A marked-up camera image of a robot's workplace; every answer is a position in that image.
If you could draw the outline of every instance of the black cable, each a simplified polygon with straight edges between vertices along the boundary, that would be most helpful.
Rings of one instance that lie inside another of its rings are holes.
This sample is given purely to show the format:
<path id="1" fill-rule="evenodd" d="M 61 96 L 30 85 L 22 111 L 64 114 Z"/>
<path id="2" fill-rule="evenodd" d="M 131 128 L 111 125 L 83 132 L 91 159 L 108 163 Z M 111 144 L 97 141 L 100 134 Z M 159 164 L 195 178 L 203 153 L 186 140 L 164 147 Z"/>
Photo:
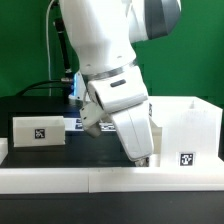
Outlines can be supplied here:
<path id="1" fill-rule="evenodd" d="M 33 88 L 30 88 L 30 89 L 27 89 L 26 92 L 30 91 L 30 90 L 43 90 L 43 89 L 61 89 L 63 90 L 65 87 L 63 86 L 46 86 L 46 87 L 33 87 Z"/>
<path id="2" fill-rule="evenodd" d="M 34 87 L 41 86 L 44 84 L 50 84 L 50 83 L 61 83 L 61 80 L 59 80 L 59 79 L 58 80 L 47 80 L 47 81 L 34 83 L 34 84 L 26 87 L 25 89 L 19 91 L 18 93 L 16 93 L 16 96 L 22 96 L 25 92 L 29 91 L 30 89 L 32 89 Z"/>

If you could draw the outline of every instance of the black object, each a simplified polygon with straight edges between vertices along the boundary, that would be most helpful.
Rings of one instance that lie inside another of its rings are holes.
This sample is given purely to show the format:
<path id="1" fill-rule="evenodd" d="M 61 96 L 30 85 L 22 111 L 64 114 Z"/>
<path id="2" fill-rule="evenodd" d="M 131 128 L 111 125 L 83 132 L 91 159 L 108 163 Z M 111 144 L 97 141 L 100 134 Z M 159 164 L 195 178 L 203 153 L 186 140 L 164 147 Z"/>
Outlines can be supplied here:
<path id="1" fill-rule="evenodd" d="M 145 0 L 145 22 L 149 39 L 168 35 L 179 18 L 177 0 Z"/>
<path id="2" fill-rule="evenodd" d="M 57 30 L 58 38 L 60 41 L 62 58 L 63 58 L 64 68 L 65 68 L 65 77 L 73 78 L 74 74 L 72 72 L 72 69 L 69 63 L 68 52 L 67 52 L 65 36 L 64 36 L 64 31 L 65 31 L 64 21 L 62 20 L 62 18 L 55 19 L 54 25 Z"/>

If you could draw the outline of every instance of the white platform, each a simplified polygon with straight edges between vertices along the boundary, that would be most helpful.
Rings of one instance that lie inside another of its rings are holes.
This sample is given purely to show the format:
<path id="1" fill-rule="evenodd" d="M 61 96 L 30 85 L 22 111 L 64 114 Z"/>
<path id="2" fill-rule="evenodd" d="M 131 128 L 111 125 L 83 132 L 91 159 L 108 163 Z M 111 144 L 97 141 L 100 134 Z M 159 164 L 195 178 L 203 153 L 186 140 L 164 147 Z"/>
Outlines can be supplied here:
<path id="1" fill-rule="evenodd" d="M 0 169 L 0 194 L 224 190 L 222 110 L 194 97 L 150 102 L 156 142 L 151 167 Z M 181 165 L 181 153 L 194 158 Z M 0 162 L 6 155 L 7 139 L 0 139 Z"/>

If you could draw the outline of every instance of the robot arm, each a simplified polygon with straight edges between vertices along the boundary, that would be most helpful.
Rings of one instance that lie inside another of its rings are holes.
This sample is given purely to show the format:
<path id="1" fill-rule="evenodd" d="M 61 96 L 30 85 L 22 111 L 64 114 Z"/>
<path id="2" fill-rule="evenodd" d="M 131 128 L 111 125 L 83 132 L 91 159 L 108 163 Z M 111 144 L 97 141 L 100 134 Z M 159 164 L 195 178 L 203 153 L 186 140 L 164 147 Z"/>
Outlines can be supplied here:
<path id="1" fill-rule="evenodd" d="M 109 116 L 129 159 L 149 157 L 148 93 L 131 42 L 168 34 L 177 21 L 166 17 L 180 12 L 179 1 L 60 0 L 60 6 L 92 101 L 80 110 L 84 129 L 99 135 L 98 121 Z M 154 21 L 157 10 L 161 18 Z"/>

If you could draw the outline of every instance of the white box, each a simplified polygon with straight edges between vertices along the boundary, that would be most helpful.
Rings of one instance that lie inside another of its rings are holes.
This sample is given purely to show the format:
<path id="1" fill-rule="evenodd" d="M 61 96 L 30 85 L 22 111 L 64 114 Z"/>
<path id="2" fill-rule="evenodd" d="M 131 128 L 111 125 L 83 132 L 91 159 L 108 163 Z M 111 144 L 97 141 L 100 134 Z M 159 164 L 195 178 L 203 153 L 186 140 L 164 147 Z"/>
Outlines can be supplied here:
<path id="1" fill-rule="evenodd" d="M 0 138 L 0 164 L 3 162 L 3 160 L 7 155 L 8 155 L 8 139 Z"/>
<path id="2" fill-rule="evenodd" d="M 150 97 L 152 120 L 162 127 L 160 167 L 214 167 L 222 109 L 196 97 Z"/>
<path id="3" fill-rule="evenodd" d="M 63 117 L 14 117 L 13 141 L 14 147 L 64 145 Z"/>

